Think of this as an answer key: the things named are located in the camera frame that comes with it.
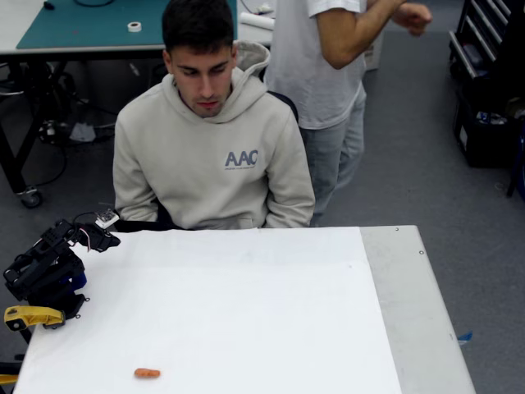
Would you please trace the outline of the bare hand of standing person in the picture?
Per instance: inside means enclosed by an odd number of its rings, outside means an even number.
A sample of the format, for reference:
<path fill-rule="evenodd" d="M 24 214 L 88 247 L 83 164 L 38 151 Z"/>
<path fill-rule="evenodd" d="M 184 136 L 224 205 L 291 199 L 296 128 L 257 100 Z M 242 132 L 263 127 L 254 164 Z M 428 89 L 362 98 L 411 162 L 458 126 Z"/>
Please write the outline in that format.
<path fill-rule="evenodd" d="M 405 28 L 412 36 L 419 37 L 425 33 L 433 16 L 423 4 L 405 2 L 397 8 L 391 19 L 397 25 Z"/>

